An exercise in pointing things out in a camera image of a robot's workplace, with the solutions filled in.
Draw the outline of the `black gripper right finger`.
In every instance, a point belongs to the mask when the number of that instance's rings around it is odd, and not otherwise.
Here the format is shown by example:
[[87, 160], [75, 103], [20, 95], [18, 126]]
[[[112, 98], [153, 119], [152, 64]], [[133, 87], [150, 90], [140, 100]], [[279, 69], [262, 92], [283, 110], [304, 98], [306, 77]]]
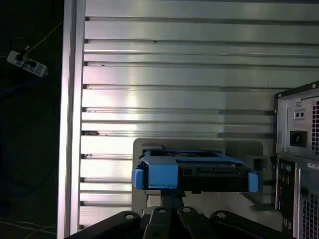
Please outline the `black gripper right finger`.
[[186, 206], [185, 194], [173, 192], [173, 235], [178, 239], [291, 239], [282, 216], [246, 193], [209, 193], [207, 206]]

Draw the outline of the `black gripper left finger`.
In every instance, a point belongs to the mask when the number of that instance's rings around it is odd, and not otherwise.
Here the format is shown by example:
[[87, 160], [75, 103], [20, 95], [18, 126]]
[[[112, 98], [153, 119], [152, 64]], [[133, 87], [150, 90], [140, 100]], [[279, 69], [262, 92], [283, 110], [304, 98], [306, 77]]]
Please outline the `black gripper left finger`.
[[161, 206], [140, 216], [122, 211], [70, 236], [69, 239], [167, 239], [172, 219], [172, 191], [160, 192]]

